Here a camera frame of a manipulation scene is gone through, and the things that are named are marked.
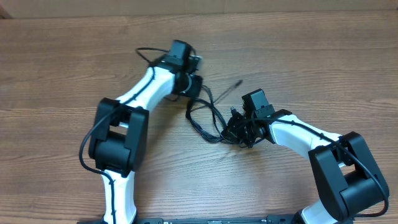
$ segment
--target black joint housing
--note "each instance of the black joint housing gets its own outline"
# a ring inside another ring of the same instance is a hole
[[[173,40],[169,52],[157,65],[175,74],[173,94],[196,98],[199,96],[202,77],[194,75],[201,57],[191,55],[193,48],[181,40]]]
[[[355,132],[342,136],[339,143],[346,147],[379,181],[389,196],[389,188],[368,145]],[[383,201],[382,193],[371,177],[360,167],[343,175],[339,163],[352,165],[342,153],[334,153],[333,145],[318,146],[308,152],[312,171],[317,184],[319,198],[328,213],[338,221],[354,217],[357,213]]]
[[[242,96],[246,118],[266,118],[275,113],[273,105],[268,103],[262,89]]]
[[[97,107],[94,125],[112,111],[112,115],[93,131],[88,154],[95,160],[97,169],[109,169],[127,177],[131,170],[138,170],[144,158],[149,111],[104,98]],[[109,130],[120,122],[129,125],[126,135]]]

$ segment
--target wood grain surface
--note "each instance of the wood grain surface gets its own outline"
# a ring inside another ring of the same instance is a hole
[[[0,20],[0,223],[102,216],[103,183],[80,166],[80,141],[99,100],[143,76],[134,49],[168,49],[173,39],[204,57],[200,75],[215,96],[244,80],[218,104],[226,119],[242,95],[262,88],[277,110],[362,134],[391,196],[386,215],[358,223],[397,223],[396,11]],[[162,101],[150,116],[135,184],[140,217],[261,217],[316,201],[309,161],[268,142],[208,144],[185,119],[186,102]],[[213,129],[210,112],[195,118]]]
[[[0,0],[15,19],[396,10],[398,0]]]

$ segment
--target black cable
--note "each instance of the black cable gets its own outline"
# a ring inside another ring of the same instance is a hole
[[[130,103],[131,101],[135,100],[149,85],[150,83],[155,79],[155,68],[153,65],[153,62],[151,62],[150,60],[148,60],[142,53],[140,53],[140,50],[157,50],[157,51],[161,51],[161,52],[168,52],[168,50],[163,50],[163,49],[156,49],[156,48],[152,48],[152,47],[140,47],[136,49],[136,53],[143,58],[146,62],[148,62],[149,67],[152,68],[152,76],[150,78],[150,80],[134,95],[132,95],[130,97],[130,99],[126,100],[125,102],[121,103],[122,105],[126,105],[128,103]],[[95,129],[102,123],[104,122],[106,119],[108,119],[114,112],[116,112],[119,109],[119,107],[114,108],[113,110],[111,110],[108,114],[106,114],[105,116],[103,116],[86,134],[86,136],[83,138],[81,144],[80,144],[80,149],[79,149],[79,161],[80,164],[83,168],[85,168],[86,170],[93,172],[95,174],[101,174],[103,176],[105,176],[108,180],[109,180],[109,184],[111,186],[111,206],[112,206],[112,217],[113,217],[113,223],[116,224],[116,211],[114,208],[114,180],[112,179],[112,177],[103,172],[102,170],[96,170],[93,168],[90,168],[88,165],[85,164],[84,160],[83,160],[83,150],[84,147],[88,141],[88,139],[90,138],[90,136],[93,134],[93,132],[95,131]]]
[[[382,194],[382,197],[383,197],[384,207],[383,207],[383,209],[380,212],[370,213],[370,214],[357,214],[357,215],[355,215],[355,217],[380,217],[381,215],[384,215],[387,212],[388,207],[389,207],[389,201],[388,201],[387,194],[385,193],[383,187],[381,187],[380,182],[369,171],[369,169],[366,168],[366,166],[361,161],[358,160],[358,158],[356,158],[354,155],[352,155],[352,153],[350,153],[348,149],[346,149],[345,147],[341,146],[341,144],[339,144],[336,141],[326,137],[322,133],[316,132],[315,130],[313,130],[312,128],[309,128],[308,126],[306,126],[304,124],[300,124],[300,123],[297,123],[297,122],[294,122],[294,121],[285,121],[285,120],[282,120],[282,119],[272,119],[272,118],[253,118],[253,119],[245,120],[244,122],[251,122],[251,121],[275,121],[275,122],[295,125],[295,126],[298,126],[300,128],[303,128],[303,129],[307,130],[308,132],[318,136],[321,139],[324,139],[324,140],[332,143],[332,145],[336,146],[339,150],[342,150],[344,153],[346,153],[348,155],[348,157],[350,159],[352,159],[357,166],[360,166],[365,171],[365,173],[367,173],[372,178],[372,180],[377,185],[377,187],[380,190],[380,192]]]
[[[227,124],[226,124],[226,121],[225,121],[223,115],[221,115],[220,111],[215,107],[215,102],[222,100],[221,97],[226,96],[227,93],[231,92],[232,90],[234,90],[235,88],[240,86],[240,84],[242,84],[242,82],[243,82],[242,80],[239,80],[237,83],[235,83],[234,85],[229,87],[227,90],[225,90],[216,100],[213,99],[213,95],[211,94],[210,88],[203,85],[201,88],[209,96],[210,102],[207,102],[206,100],[203,100],[200,98],[191,99],[188,102],[187,112],[185,113],[185,117],[189,120],[189,122],[191,122],[193,128],[196,129],[196,131],[204,138],[204,140],[206,140],[210,143],[222,142],[222,143],[226,143],[226,144],[234,144],[234,142],[231,142],[231,141],[227,140],[226,138],[224,138],[220,129],[218,128],[217,119],[221,123],[223,129],[226,129]],[[203,104],[203,106],[193,108],[193,105],[195,105],[197,103]],[[211,111],[211,115],[213,117],[213,124],[214,124],[219,136],[214,136],[214,135],[210,134],[209,132],[203,130],[203,128],[192,118],[191,113],[196,110],[202,109],[202,108],[209,108],[209,110]]]

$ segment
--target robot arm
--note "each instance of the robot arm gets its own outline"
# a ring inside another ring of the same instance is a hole
[[[146,149],[149,113],[171,93],[191,98],[199,95],[202,79],[195,72],[201,57],[191,55],[192,51],[187,43],[173,41],[167,54],[151,62],[144,77],[131,90],[116,100],[100,101],[94,122],[99,126],[91,135],[89,156],[95,160],[97,169],[112,178],[114,190],[103,176],[106,211],[102,220],[89,223],[114,224],[114,218],[118,224],[133,223],[134,174]],[[110,131],[110,126],[125,127],[127,134]]]
[[[191,51],[190,45],[175,40],[166,55],[150,64],[146,75],[134,88],[117,100],[104,98],[99,103],[95,118],[95,126],[98,127],[91,135],[89,156],[95,160],[97,169],[111,176],[114,192],[108,178],[103,176],[106,212],[102,220],[90,223],[115,224],[114,218],[117,224],[163,222],[161,218],[135,222],[134,173],[144,157],[149,113],[156,104],[170,93],[192,98],[199,95],[202,79],[194,75],[194,72],[198,69],[201,57],[190,55]],[[359,134],[349,133],[342,136],[328,133],[302,122],[287,110],[275,112],[262,90],[249,93],[242,99],[245,113],[241,115],[235,109],[231,109],[232,118],[222,131],[223,138],[236,144],[243,142],[249,147],[257,143],[256,140],[259,138],[266,139],[273,144],[288,147],[309,159],[320,199],[295,215],[268,215],[265,218],[244,219],[172,220],[173,223],[266,224],[278,223],[275,219],[280,218],[279,223],[346,224],[352,223],[352,218],[357,213],[386,199],[379,188],[382,188],[388,197],[387,183],[364,139]],[[109,114],[111,116],[100,122]],[[128,128],[127,134],[112,132],[109,126],[124,126]],[[355,164],[355,171],[343,175],[340,167],[351,166],[354,161],[331,144],[331,141],[338,142],[342,147],[347,148],[364,166]],[[370,170],[381,187],[377,187],[376,182],[369,176],[369,172],[364,171],[363,167]]]
[[[299,211],[293,222],[352,222],[359,212],[388,197],[387,183],[362,136],[354,132],[344,136],[328,133],[304,123],[287,110],[275,112],[261,89],[242,99],[245,113],[241,115],[234,108],[231,110],[232,118],[223,131],[224,137],[232,142],[242,139],[249,147],[258,138],[267,139],[288,147],[311,162],[320,200]],[[361,165],[335,144],[346,148]],[[355,171],[343,175],[340,167],[353,164]]]

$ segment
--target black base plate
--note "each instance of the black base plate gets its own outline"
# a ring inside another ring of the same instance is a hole
[[[138,218],[136,224],[291,224],[293,215],[268,215],[261,218],[189,218],[163,220]]]

